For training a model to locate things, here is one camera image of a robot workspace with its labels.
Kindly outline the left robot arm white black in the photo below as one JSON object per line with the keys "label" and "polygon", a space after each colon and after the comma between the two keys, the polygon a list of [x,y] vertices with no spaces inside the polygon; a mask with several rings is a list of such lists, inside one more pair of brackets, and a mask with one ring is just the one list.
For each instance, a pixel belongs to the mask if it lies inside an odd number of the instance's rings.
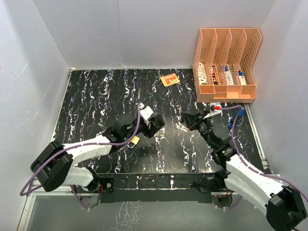
{"label": "left robot arm white black", "polygon": [[30,169],[46,192],[62,185],[80,186],[85,191],[95,192],[100,177],[90,167],[78,167],[80,162],[116,152],[139,133],[151,138],[164,125],[163,118],[153,112],[141,110],[136,117],[122,114],[105,132],[90,140],[67,144],[50,142]]}

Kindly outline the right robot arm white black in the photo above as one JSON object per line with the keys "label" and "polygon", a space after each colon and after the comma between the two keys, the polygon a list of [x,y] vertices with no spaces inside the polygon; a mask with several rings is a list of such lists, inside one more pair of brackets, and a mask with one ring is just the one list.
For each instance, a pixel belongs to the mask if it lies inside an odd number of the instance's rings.
{"label": "right robot arm white black", "polygon": [[276,231],[291,231],[308,217],[300,191],[284,185],[282,179],[264,174],[240,156],[229,128],[213,125],[214,112],[181,113],[181,122],[188,130],[197,130],[213,149],[212,158],[223,169],[215,173],[215,187],[227,189],[248,200],[266,217]]}

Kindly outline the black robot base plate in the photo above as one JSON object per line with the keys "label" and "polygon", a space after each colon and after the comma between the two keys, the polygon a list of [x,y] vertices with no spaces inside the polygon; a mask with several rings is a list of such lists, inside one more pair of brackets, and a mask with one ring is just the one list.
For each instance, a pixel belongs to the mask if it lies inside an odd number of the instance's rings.
{"label": "black robot base plate", "polygon": [[197,201],[211,203],[214,198],[236,195],[213,173],[99,174],[97,186],[86,191],[74,187],[82,196],[96,196],[100,203]]}

